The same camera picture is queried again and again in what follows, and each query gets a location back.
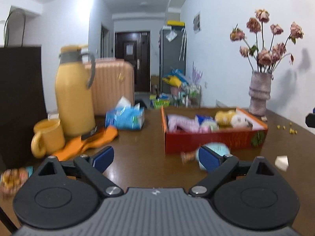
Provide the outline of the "light blue plush toy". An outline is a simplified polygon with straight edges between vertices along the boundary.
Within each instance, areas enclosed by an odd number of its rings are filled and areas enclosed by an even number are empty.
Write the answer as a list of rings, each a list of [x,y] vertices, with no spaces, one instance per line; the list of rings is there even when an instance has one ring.
[[[211,142],[198,148],[196,160],[202,171],[211,172],[222,164],[224,156],[230,154],[230,150],[225,144]]]

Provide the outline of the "green iridescent mesh ball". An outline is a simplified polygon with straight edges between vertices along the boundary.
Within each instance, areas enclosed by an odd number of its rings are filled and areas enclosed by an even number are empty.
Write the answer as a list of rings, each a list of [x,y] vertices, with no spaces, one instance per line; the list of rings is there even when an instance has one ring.
[[[204,120],[200,125],[201,133],[211,133],[218,131],[220,128],[215,121]]]

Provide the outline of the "yellow white plush toy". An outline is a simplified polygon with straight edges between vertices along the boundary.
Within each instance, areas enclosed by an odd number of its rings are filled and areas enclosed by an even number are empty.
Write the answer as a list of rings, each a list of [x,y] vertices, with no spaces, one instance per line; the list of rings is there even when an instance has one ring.
[[[234,110],[218,111],[215,114],[215,122],[220,128],[252,128],[253,124],[244,114]]]

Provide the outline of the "lilac fuzzy sock roll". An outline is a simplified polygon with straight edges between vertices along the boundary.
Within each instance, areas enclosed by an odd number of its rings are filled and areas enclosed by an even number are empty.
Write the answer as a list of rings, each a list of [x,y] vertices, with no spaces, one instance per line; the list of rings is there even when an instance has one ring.
[[[197,133],[199,131],[199,124],[194,120],[185,116],[177,114],[170,114],[168,118],[168,130],[175,132],[179,128],[185,132]]]

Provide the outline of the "blue pocket tissue pack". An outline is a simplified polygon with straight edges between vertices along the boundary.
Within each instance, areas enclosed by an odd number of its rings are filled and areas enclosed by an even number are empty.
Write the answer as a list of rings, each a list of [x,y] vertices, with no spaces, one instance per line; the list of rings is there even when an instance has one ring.
[[[211,123],[216,123],[214,118],[211,116],[205,116],[201,114],[196,114],[195,116],[195,121],[201,126],[203,122],[211,122]]]

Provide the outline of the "orange silicone mat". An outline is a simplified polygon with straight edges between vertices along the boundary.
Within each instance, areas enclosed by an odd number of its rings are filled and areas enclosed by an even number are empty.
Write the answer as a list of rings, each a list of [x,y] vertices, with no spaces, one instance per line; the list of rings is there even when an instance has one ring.
[[[97,149],[112,142],[119,132],[114,126],[101,128],[91,137],[83,140],[81,137],[76,137],[69,141],[66,146],[54,152],[52,155],[56,156],[59,161],[66,161],[75,156],[81,155],[88,149]]]

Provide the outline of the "small wrapped candy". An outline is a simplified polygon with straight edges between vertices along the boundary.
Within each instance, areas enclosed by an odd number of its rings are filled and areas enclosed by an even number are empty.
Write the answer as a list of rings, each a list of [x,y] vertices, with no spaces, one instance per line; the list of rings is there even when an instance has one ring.
[[[196,160],[196,152],[182,152],[181,153],[181,161],[183,164],[188,162],[193,162]]]

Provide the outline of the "yellow ceramic mug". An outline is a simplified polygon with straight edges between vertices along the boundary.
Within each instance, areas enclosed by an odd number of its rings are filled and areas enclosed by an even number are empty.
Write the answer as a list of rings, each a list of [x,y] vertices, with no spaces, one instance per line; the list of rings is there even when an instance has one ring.
[[[31,152],[35,158],[50,156],[65,146],[65,137],[60,119],[44,119],[34,128]]]

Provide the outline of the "red cardboard box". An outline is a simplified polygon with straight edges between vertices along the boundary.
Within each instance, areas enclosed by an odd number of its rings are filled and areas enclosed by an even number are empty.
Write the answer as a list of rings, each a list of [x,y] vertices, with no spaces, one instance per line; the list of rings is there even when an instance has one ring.
[[[249,121],[247,128],[221,128],[209,133],[192,133],[183,130],[172,132],[168,127],[168,116],[184,116],[193,119],[195,115],[213,117],[218,111],[234,110]],[[162,128],[164,132],[164,152],[166,154],[191,152],[211,142],[223,143],[231,151],[260,148],[268,133],[266,123],[241,108],[161,108]]]

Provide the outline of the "grey ribbed vase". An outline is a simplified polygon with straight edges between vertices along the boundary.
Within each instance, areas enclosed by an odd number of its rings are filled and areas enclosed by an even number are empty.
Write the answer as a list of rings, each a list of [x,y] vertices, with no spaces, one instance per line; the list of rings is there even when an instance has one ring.
[[[271,74],[254,71],[249,85],[250,105],[249,112],[263,117],[266,113],[266,102],[271,96]]]

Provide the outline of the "dried pink flower bouquet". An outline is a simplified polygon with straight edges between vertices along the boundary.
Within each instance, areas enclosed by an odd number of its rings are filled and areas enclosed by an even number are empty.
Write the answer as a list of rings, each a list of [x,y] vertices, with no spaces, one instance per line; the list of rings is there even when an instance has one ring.
[[[292,22],[289,34],[279,40],[278,36],[284,34],[284,29],[279,24],[270,24],[270,13],[265,9],[257,9],[255,15],[246,22],[246,29],[255,35],[255,42],[250,44],[246,33],[235,26],[230,32],[230,41],[242,41],[239,53],[242,58],[247,59],[253,73],[274,74],[280,62],[288,57],[289,63],[294,63],[294,56],[288,52],[289,42],[296,44],[304,38],[302,27]]]

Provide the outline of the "snack packet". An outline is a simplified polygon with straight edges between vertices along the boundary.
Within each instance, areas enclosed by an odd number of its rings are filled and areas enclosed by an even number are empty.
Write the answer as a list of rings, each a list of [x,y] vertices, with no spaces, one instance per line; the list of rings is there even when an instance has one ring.
[[[7,169],[1,173],[1,196],[12,197],[19,191],[25,182],[32,176],[33,166],[18,169]]]

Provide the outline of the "pink hard-shell suitcase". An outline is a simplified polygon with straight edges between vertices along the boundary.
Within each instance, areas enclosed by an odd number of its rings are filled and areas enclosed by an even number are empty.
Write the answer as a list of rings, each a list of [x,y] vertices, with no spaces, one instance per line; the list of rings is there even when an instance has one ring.
[[[95,77],[91,86],[95,116],[114,109],[122,97],[134,105],[134,68],[123,59],[95,60]]]

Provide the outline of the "yellow thermos jug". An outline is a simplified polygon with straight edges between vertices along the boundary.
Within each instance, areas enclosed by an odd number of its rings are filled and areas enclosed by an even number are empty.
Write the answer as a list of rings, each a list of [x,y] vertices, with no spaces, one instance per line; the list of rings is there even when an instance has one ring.
[[[95,57],[79,45],[63,46],[56,75],[55,94],[64,134],[84,135],[95,128],[91,86]]]

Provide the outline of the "grey refrigerator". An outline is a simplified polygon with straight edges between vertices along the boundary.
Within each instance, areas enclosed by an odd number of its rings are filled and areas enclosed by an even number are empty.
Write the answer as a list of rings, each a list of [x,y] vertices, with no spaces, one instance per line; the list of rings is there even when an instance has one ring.
[[[163,26],[160,30],[160,92],[170,94],[170,86],[162,78],[178,69],[186,74],[186,29]]]

